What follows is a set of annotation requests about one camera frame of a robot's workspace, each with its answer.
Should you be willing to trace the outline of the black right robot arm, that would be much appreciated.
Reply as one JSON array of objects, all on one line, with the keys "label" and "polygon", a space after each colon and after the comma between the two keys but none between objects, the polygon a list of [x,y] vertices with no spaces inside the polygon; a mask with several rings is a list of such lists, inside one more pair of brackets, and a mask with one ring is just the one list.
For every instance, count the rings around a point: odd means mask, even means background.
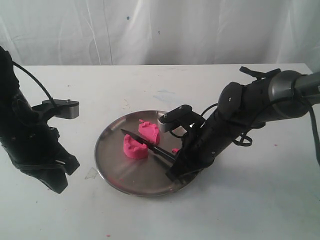
[{"label": "black right robot arm", "polygon": [[254,77],[250,84],[229,83],[221,92],[214,112],[208,117],[181,105],[159,118],[163,132],[185,129],[182,145],[167,171],[171,179],[197,173],[209,167],[230,144],[250,146],[248,132],[267,122],[313,115],[320,102],[319,73],[301,74],[293,70],[241,72]]}]

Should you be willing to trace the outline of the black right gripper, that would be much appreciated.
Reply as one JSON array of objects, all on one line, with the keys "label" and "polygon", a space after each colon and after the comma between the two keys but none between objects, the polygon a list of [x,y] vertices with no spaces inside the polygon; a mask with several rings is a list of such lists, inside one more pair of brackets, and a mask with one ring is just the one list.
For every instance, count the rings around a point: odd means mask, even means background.
[{"label": "black right gripper", "polygon": [[191,182],[242,132],[242,125],[226,120],[216,109],[195,136],[188,138],[175,153],[174,163],[166,176],[172,181]]}]

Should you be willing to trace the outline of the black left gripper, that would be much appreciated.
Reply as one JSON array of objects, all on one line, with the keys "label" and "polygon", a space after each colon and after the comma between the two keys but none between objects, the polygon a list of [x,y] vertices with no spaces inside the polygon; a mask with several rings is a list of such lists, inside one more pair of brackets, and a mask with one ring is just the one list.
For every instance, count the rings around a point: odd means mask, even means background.
[{"label": "black left gripper", "polygon": [[45,102],[34,107],[21,99],[0,103],[0,143],[12,164],[57,194],[68,186],[66,174],[80,167],[59,143],[58,130],[48,126],[60,111]]}]

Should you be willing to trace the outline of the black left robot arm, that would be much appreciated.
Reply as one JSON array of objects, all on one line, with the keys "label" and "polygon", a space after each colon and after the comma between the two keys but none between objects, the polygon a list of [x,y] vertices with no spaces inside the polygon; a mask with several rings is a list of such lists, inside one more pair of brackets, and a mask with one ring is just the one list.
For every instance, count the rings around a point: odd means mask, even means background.
[{"label": "black left robot arm", "polygon": [[[48,99],[30,106],[20,90],[14,67],[34,79]],[[79,105],[78,101],[53,99],[38,79],[12,60],[7,50],[0,50],[0,144],[18,170],[57,194],[68,186],[67,176],[80,163],[59,143],[59,131],[48,121],[53,117],[77,118]]]}]

